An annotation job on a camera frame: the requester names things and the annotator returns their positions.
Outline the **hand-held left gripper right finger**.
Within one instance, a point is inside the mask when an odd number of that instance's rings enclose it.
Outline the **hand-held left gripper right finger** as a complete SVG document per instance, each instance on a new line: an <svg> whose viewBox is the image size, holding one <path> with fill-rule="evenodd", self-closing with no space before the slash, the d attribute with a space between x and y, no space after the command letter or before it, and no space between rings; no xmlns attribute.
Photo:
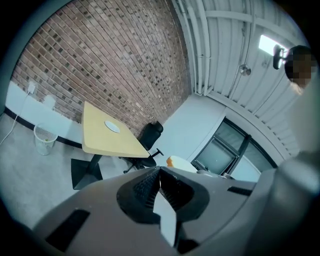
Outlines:
<svg viewBox="0 0 320 256"><path fill-rule="evenodd" d="M176 213L174 246L188 253L216 237L235 218L256 184L161 167L159 180Z"/></svg>

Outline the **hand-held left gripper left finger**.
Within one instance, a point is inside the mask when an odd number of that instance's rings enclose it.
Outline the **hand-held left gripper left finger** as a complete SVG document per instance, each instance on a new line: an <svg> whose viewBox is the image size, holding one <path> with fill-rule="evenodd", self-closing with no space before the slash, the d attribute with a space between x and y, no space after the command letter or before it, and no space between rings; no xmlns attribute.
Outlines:
<svg viewBox="0 0 320 256"><path fill-rule="evenodd" d="M176 179L171 167L151 167L96 181L49 211L34 233L63 256L173 256L154 202Z"/></svg>

